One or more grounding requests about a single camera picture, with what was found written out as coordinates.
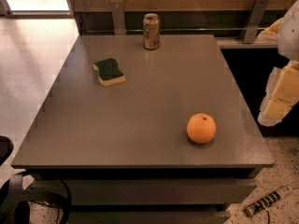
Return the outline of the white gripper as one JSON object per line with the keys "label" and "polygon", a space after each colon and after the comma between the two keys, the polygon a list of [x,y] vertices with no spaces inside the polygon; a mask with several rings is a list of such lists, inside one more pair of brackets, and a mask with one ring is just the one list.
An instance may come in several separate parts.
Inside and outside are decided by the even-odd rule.
{"label": "white gripper", "polygon": [[265,127],[279,124],[299,102],[299,0],[257,38],[261,43],[277,43],[278,53],[289,60],[283,68],[274,67],[267,80],[266,95],[258,122]]}

